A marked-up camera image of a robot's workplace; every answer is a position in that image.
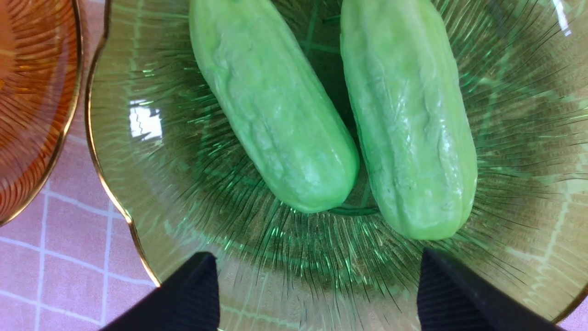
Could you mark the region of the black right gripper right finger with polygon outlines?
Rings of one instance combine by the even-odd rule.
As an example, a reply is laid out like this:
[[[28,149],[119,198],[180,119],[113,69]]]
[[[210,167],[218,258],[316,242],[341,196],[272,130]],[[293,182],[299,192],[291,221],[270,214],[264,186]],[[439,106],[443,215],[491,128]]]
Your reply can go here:
[[[422,254],[417,295],[423,331],[558,331],[443,250]]]

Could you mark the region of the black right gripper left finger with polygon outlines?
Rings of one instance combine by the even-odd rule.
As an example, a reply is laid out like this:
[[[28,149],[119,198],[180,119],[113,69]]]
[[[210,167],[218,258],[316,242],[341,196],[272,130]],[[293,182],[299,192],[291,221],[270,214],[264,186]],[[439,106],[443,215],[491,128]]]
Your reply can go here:
[[[216,258],[201,251],[103,331],[216,331],[220,317]]]

